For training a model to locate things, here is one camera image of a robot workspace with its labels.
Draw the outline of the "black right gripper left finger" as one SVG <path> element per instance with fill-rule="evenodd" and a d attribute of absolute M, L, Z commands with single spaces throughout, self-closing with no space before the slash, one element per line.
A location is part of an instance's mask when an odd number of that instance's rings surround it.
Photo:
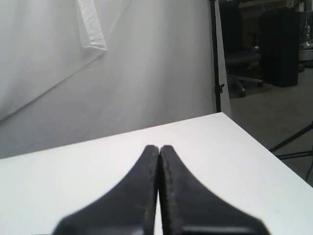
<path fill-rule="evenodd" d="M 148 145 L 109 192 L 63 218 L 55 235 L 152 235 L 158 190 L 159 149 Z"/>

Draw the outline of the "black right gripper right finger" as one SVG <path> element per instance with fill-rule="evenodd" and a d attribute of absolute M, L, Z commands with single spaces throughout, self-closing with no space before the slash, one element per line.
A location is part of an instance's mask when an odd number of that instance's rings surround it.
<path fill-rule="evenodd" d="M 159 154 L 159 201 L 165 235 L 268 235 L 264 223 L 208 190 L 174 148 Z"/>

